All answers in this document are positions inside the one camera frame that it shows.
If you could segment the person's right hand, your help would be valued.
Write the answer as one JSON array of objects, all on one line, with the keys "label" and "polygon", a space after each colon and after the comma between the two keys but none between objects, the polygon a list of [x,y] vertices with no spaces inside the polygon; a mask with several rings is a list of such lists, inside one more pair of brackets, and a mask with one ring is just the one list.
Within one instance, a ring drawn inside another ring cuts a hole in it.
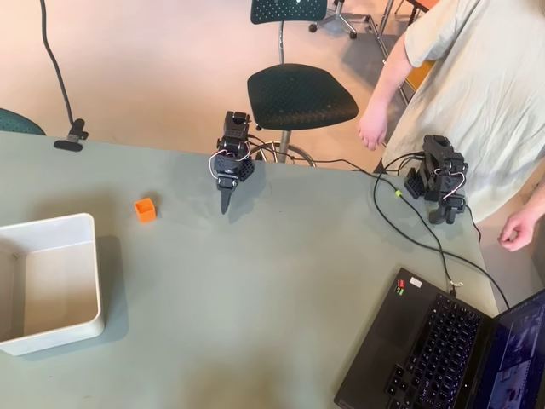
[{"label": "person's right hand", "polygon": [[382,144],[387,133],[387,116],[384,112],[365,112],[359,120],[358,133],[364,146],[374,151]]}]

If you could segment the person's left hand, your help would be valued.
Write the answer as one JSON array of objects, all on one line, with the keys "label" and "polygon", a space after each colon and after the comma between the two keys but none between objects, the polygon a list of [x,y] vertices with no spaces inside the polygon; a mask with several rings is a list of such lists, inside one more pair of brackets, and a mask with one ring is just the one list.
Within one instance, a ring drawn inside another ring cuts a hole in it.
[{"label": "person's left hand", "polygon": [[517,211],[507,219],[498,241],[504,249],[518,251],[532,241],[535,225],[536,218],[531,212]]}]

